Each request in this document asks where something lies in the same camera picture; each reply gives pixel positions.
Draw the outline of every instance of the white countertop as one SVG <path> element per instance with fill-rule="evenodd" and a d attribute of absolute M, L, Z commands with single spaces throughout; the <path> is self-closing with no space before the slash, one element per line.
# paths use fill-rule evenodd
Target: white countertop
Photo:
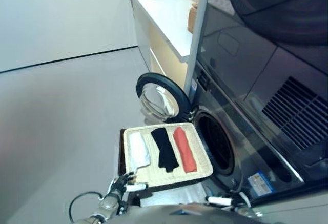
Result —
<path fill-rule="evenodd" d="M 181 62 L 188 61 L 192 33 L 187 30 L 192 0 L 136 0 Z"/>

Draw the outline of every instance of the woven tray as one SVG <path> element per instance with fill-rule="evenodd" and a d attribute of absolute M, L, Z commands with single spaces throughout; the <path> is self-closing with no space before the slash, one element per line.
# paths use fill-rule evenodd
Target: woven tray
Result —
<path fill-rule="evenodd" d="M 183 170 L 180 152 L 173 138 L 173 133 L 178 126 L 180 126 L 186 133 L 190 149 L 197 164 L 197 172 L 185 173 L 185 171 Z M 151 132 L 156 128 L 166 129 L 169 140 L 175 153 L 175 157 L 179 163 L 179 167 L 175 168 L 171 173 L 167 173 L 165 168 L 158 167 L 159 149 L 151 135 Z M 161 124 L 126 129 L 123 134 L 123 140 L 125 166 L 127 172 L 131 171 L 128 136 L 130 133 L 134 132 L 141 133 L 151 156 L 151 164 L 149 166 L 139 168 L 137 170 L 137 182 L 147 182 L 149 187 L 156 187 L 193 179 L 205 178 L 213 173 L 212 164 L 192 123 Z"/>

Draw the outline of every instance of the air vent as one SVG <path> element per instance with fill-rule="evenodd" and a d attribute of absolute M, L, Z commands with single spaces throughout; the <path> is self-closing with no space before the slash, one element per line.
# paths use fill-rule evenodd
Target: air vent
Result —
<path fill-rule="evenodd" d="M 328 137 L 328 102 L 292 77 L 262 112 L 300 150 Z"/>

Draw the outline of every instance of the folded cloth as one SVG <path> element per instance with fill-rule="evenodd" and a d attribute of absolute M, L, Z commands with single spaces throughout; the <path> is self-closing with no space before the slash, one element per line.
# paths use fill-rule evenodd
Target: folded cloth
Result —
<path fill-rule="evenodd" d="M 197 171 L 197 165 L 184 130 L 177 127 L 173 133 L 173 138 L 179 149 L 184 171 L 186 173 Z"/>
<path fill-rule="evenodd" d="M 179 164 L 174 155 L 174 151 L 165 128 L 157 128 L 152 131 L 151 134 L 159 149 L 158 166 L 160 168 L 165 168 L 167 173 L 172 172 L 173 169 L 179 167 Z"/>
<path fill-rule="evenodd" d="M 138 168 L 147 166 L 150 164 L 150 154 L 139 132 L 132 133 L 128 137 L 128 143 L 130 148 L 130 165 L 133 172 L 136 172 Z"/>

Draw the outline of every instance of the washing machine door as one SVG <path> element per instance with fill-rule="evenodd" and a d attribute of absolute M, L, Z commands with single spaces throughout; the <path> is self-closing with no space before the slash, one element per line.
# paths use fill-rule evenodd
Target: washing machine door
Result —
<path fill-rule="evenodd" d="M 150 123 L 190 121 L 190 101 L 171 79 L 157 73 L 143 74 L 137 81 L 136 92 L 141 111 Z"/>

